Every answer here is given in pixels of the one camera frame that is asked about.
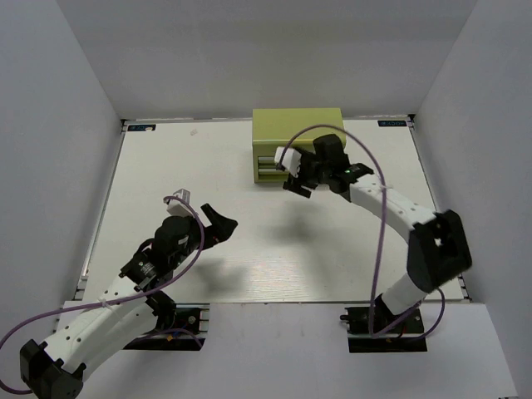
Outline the green metal drawer chest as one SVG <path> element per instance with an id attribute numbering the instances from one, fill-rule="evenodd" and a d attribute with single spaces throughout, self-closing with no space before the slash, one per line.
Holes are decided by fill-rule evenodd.
<path id="1" fill-rule="evenodd" d="M 343 127 L 338 108 L 254 109 L 252 115 L 252 154 L 254 182 L 266 183 L 286 179 L 286 173 L 276 169 L 274 156 L 278 147 L 286 146 L 301 130 L 327 124 Z"/>

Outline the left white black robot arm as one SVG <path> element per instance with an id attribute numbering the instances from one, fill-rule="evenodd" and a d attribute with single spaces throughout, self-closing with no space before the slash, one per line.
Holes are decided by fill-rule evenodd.
<path id="1" fill-rule="evenodd" d="M 238 223 L 201 207 L 203 225 L 183 201 L 168 200 L 165 218 L 118 276 L 89 308 L 81 308 L 64 328 L 20 350 L 22 381 L 38 398 L 75 398 L 88 377 L 109 357 L 145 334 L 176 325 L 177 305 L 163 289 L 190 256 L 228 240 Z"/>

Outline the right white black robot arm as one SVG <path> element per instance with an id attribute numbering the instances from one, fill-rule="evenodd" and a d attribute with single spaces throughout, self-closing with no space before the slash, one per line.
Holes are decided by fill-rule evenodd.
<path id="1" fill-rule="evenodd" d="M 453 210 L 436 212 L 387 186 L 379 167 L 353 164 L 337 135 L 318 137 L 314 149 L 280 146 L 275 165 L 288 172 L 285 190 L 303 197 L 319 185 L 377 216 L 407 244 L 406 272 L 385 292 L 372 283 L 368 330 L 371 337 L 395 331 L 427 295 L 472 265 L 461 217 Z"/>

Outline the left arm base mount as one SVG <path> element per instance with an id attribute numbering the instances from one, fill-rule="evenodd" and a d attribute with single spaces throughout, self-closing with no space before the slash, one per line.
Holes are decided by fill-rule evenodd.
<path id="1" fill-rule="evenodd" d="M 145 333 L 124 349 L 131 351 L 198 352 L 209 330 L 208 304 L 176 306 L 164 322 L 158 321 L 154 330 Z"/>

